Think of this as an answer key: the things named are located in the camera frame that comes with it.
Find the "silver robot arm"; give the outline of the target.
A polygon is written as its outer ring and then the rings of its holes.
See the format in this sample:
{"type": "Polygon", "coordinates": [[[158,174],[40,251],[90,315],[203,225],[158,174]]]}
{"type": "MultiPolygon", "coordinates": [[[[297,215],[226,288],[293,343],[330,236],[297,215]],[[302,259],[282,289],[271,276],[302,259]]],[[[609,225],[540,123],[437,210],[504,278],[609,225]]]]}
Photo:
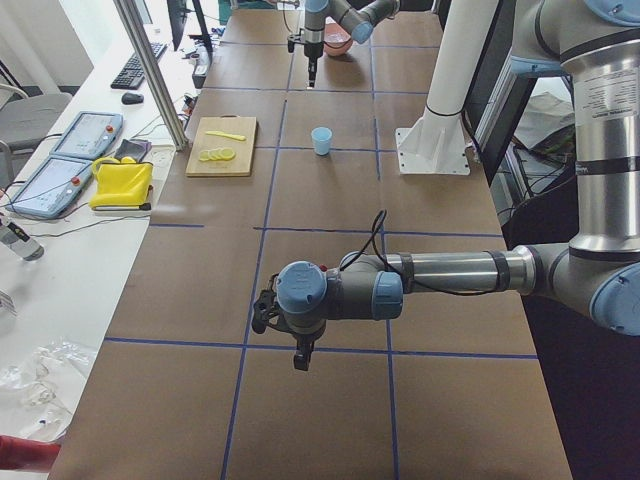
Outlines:
{"type": "Polygon", "coordinates": [[[316,83],[318,60],[324,53],[326,19],[331,18],[357,43],[363,44],[381,21],[400,11],[401,2],[373,1],[356,9],[345,0],[311,0],[305,2],[302,43],[308,60],[308,87],[316,83]]]}
{"type": "Polygon", "coordinates": [[[577,234],[507,251],[383,255],[368,241],[333,269],[293,262],[255,302],[252,327],[292,335],[296,369],[308,369],[328,321],[394,319],[405,295],[423,291],[540,295],[638,334],[639,5],[520,1],[512,45],[515,71],[572,79],[577,234]]]}

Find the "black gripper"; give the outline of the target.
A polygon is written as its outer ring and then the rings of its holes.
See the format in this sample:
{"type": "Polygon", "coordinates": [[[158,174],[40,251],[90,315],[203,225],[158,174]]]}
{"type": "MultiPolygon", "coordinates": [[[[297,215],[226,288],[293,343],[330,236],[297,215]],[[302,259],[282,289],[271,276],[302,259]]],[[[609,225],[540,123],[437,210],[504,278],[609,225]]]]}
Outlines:
{"type": "Polygon", "coordinates": [[[296,351],[293,365],[296,370],[308,371],[315,341],[320,339],[326,330],[326,321],[320,320],[310,325],[288,324],[291,335],[296,340],[296,351]]]}
{"type": "Polygon", "coordinates": [[[320,42],[306,42],[304,54],[308,60],[308,89],[314,89],[317,77],[317,60],[321,57],[320,42]]]}

